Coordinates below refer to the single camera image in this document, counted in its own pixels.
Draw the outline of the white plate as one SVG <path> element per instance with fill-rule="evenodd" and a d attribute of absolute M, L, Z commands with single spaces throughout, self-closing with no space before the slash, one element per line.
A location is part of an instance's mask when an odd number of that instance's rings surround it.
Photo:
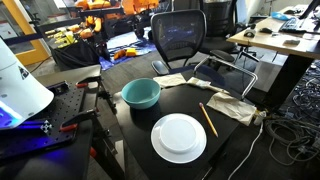
<path fill-rule="evenodd" d="M 196 160 L 204 152 L 207 137 L 203 126 L 195 118 L 172 113 L 154 124 L 151 144 L 164 160 L 185 164 Z"/>

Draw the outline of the wooden desk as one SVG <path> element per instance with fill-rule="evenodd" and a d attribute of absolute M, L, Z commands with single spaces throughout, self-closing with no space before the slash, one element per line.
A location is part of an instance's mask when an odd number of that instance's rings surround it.
<path fill-rule="evenodd" d="M 270 27 L 275 30 L 274 36 L 257 32 L 253 38 L 249 38 L 244 36 L 245 31 L 241 31 L 228 38 L 229 42 L 273 50 L 287 56 L 262 100 L 271 109 L 278 109 L 285 102 L 312 62 L 320 59 L 320 54 L 314 51 L 319 42 L 318 35 L 279 32 L 281 25 L 280 20 L 268 17 L 258 22 L 256 28 Z"/>

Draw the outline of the orange yellow robot equipment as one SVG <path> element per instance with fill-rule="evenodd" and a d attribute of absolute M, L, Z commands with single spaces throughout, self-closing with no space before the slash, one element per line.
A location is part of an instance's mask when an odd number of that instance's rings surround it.
<path fill-rule="evenodd" d="M 44 34 L 54 38 L 60 47 L 86 40 L 99 56 L 109 60 L 107 41 L 130 31 L 142 38 L 151 14 L 159 6 L 160 0 L 77 0 L 75 9 L 82 21 L 52 28 Z"/>

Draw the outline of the beige cloth near pencil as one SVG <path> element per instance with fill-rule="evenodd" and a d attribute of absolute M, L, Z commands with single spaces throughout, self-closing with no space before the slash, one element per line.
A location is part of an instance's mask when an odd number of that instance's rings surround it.
<path fill-rule="evenodd" d="M 207 106 L 246 126 L 250 125 L 257 110 L 255 106 L 221 92 L 215 93 L 208 101 Z"/>

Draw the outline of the white paint brush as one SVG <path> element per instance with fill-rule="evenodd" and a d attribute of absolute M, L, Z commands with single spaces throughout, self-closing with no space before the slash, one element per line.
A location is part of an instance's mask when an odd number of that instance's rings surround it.
<path fill-rule="evenodd" d="M 215 91 L 215 92 L 221 92 L 221 93 L 228 94 L 228 91 L 226 91 L 226 90 L 224 90 L 222 88 L 219 88 L 219 87 L 212 86 L 210 81 L 204 81 L 204 80 L 201 80 L 201 79 L 198 79 L 198 78 L 195 78 L 195 77 L 191 77 L 187 81 L 187 83 L 189 85 L 197 86 L 197 87 L 200 87 L 202 89 L 209 89 L 209 90 L 212 90 L 212 91 Z"/>

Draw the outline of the black keyboard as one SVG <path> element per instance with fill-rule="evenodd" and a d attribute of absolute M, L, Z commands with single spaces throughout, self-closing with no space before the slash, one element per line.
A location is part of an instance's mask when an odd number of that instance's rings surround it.
<path fill-rule="evenodd" d="M 282 24 L 279 31 L 287 33 L 304 33 L 306 31 L 303 27 L 304 22 L 304 19 L 291 18 Z"/>

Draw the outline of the black mesh office chair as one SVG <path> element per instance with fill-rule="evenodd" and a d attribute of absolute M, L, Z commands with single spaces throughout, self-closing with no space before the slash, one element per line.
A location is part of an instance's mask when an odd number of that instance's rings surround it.
<path fill-rule="evenodd" d="M 215 50 L 206 59 L 195 65 L 187 62 L 200 49 L 206 36 L 206 17 L 198 9 L 157 13 L 151 17 L 153 43 L 162 60 L 153 61 L 152 68 L 158 75 L 168 75 L 192 69 L 193 74 L 205 73 L 211 68 L 204 65 L 207 60 L 215 60 L 234 68 L 229 62 L 232 56 Z"/>

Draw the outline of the yellow pencil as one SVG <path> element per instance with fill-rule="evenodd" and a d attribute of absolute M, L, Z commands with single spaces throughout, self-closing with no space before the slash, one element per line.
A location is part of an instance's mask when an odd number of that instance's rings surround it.
<path fill-rule="evenodd" d="M 211 121 L 211 119 L 210 119 L 210 117 L 209 117 L 209 115 L 208 115 L 208 113 L 207 113 L 207 111 L 206 111 L 203 103 L 200 102 L 200 103 L 199 103 L 199 107 L 200 107 L 200 109 L 201 109 L 201 111 L 202 111 L 202 114 L 204 115 L 207 123 L 209 124 L 209 126 L 210 126 L 213 134 L 214 134 L 216 137 L 219 137 L 219 136 L 218 136 L 218 132 L 217 132 L 216 128 L 214 127 L 214 125 L 213 125 L 213 123 L 212 123 L 212 121 Z"/>

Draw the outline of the black perforated breadboard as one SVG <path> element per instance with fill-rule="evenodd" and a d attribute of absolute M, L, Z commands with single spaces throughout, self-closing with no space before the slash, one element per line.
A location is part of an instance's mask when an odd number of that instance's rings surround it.
<path fill-rule="evenodd" d="M 61 124 L 80 112 L 83 97 L 83 89 L 70 89 L 55 96 L 49 106 L 18 127 L 2 130 L 0 160 L 47 150 L 72 141 L 77 127 L 61 130 Z"/>

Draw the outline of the beige cloth near chair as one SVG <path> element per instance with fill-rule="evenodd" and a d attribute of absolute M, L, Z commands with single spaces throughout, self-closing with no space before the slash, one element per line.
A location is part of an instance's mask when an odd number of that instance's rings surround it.
<path fill-rule="evenodd" d="M 181 73 L 154 77 L 154 80 L 161 88 L 174 87 L 186 83 L 186 80 Z"/>

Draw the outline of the black computer mouse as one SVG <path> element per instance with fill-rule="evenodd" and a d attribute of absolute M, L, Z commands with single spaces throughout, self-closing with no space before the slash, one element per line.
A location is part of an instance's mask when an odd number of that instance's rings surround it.
<path fill-rule="evenodd" d="M 255 34 L 256 34 L 255 30 L 248 29 L 245 31 L 244 36 L 253 38 L 255 36 Z"/>

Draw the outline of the teal bowl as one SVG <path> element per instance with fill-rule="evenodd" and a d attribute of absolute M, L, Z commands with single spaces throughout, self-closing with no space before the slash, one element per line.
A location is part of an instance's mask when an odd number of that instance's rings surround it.
<path fill-rule="evenodd" d="M 149 78 L 140 78 L 127 83 L 121 91 L 122 99 L 134 109 L 147 109 L 160 97 L 160 85 Z"/>

